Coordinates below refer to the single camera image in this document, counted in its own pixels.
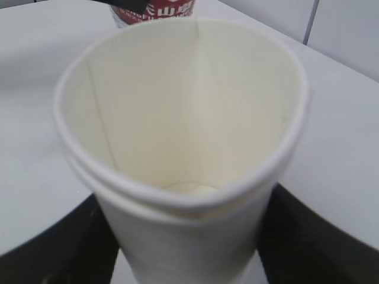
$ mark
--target white tile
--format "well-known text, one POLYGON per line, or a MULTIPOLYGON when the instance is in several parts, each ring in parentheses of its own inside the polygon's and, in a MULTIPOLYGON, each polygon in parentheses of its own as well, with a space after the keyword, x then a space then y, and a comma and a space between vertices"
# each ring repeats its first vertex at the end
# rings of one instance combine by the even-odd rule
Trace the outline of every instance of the white tile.
POLYGON ((303 42, 314 0, 220 0, 303 42))
POLYGON ((308 45, 379 81, 379 1, 320 1, 308 45))

